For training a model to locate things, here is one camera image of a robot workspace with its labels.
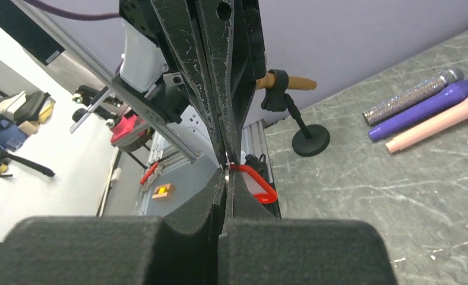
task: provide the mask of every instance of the pink microphone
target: pink microphone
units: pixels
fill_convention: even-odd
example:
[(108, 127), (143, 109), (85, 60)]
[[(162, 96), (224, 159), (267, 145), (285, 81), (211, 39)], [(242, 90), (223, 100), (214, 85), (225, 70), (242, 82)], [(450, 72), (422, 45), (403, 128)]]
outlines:
[(403, 150), (466, 119), (468, 119), (468, 98), (460, 104), (394, 137), (386, 143), (386, 147), (390, 153)]

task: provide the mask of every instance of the microphone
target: microphone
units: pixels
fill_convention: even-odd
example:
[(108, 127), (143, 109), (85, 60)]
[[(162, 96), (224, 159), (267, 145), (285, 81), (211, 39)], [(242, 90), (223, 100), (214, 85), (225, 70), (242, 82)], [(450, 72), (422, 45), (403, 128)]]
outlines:
[(386, 147), (390, 153), (403, 150), (466, 119), (468, 119), (468, 98), (451, 109), (394, 137), (386, 143)]
[(396, 131), (420, 122), (442, 110), (446, 110), (468, 97), (468, 80), (452, 83), (440, 93), (387, 119), (369, 131), (373, 141), (385, 138)]
[[(257, 79), (257, 90), (262, 88), (271, 89), (274, 87), (276, 83), (276, 76), (268, 72), (264, 78)], [(288, 86), (287, 89), (294, 89), (294, 90), (315, 90), (316, 89), (316, 81), (304, 78), (304, 77), (296, 77), (296, 76), (288, 76)]]
[(406, 90), (404, 93), (384, 101), (363, 112), (363, 117), (372, 126), (390, 116), (395, 115), (442, 91), (446, 86), (463, 80), (464, 74), (460, 68), (447, 68), (430, 78)]

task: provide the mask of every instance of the microphone stand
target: microphone stand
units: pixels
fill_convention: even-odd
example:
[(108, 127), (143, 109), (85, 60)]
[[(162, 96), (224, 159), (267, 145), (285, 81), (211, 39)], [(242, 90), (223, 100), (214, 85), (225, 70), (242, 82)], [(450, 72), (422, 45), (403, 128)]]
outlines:
[(292, 140), (292, 148), (296, 154), (304, 157), (315, 156), (324, 151), (330, 142), (330, 133), (321, 125), (306, 126), (302, 120), (301, 113), (293, 99), (286, 93), (289, 77), (286, 71), (269, 70), (276, 77), (276, 82), (272, 88), (265, 90), (265, 98), (262, 102), (262, 109), (270, 112), (284, 112), (288, 110), (292, 119), (297, 122), (299, 128)]

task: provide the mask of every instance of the table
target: table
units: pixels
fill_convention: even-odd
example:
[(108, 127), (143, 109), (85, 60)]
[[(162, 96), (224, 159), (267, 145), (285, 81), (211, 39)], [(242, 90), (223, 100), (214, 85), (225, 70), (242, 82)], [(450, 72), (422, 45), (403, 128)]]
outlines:
[(331, 133), (315, 157), (293, 152), (295, 121), (266, 129), (283, 218), (366, 221), (400, 284), (468, 284), (468, 121), (392, 156), (387, 140), (369, 140), (362, 117), (451, 66), (468, 79), (468, 31), (305, 109), (306, 124)]

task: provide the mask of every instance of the tan microphone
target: tan microphone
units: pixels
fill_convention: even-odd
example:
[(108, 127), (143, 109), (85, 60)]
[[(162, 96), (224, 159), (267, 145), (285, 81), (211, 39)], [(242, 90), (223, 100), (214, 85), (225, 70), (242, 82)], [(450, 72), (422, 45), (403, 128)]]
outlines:
[[(257, 79), (257, 90), (262, 88), (271, 89), (274, 87), (275, 83), (276, 76), (269, 72), (264, 78)], [(316, 86), (317, 84), (314, 80), (303, 77), (288, 76), (288, 89), (315, 90)]]
[(468, 119), (468, 98), (460, 104), (394, 137), (386, 143), (386, 147), (390, 153), (403, 150), (466, 119)]

